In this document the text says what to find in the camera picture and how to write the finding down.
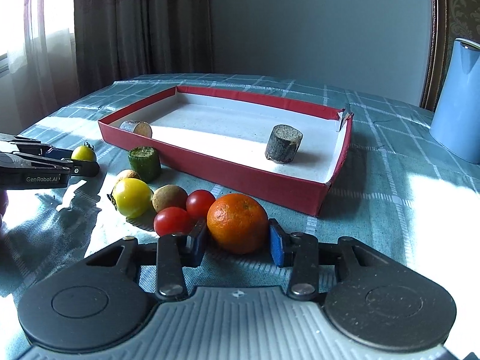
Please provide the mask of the person's left hand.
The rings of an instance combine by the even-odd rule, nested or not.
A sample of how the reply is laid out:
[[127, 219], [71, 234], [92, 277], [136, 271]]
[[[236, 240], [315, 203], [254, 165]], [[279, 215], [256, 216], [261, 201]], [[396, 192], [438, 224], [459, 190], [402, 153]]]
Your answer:
[[0, 227], [3, 222], [3, 217], [7, 211], [7, 207], [9, 204], [9, 198], [7, 192], [5, 190], [0, 190]]

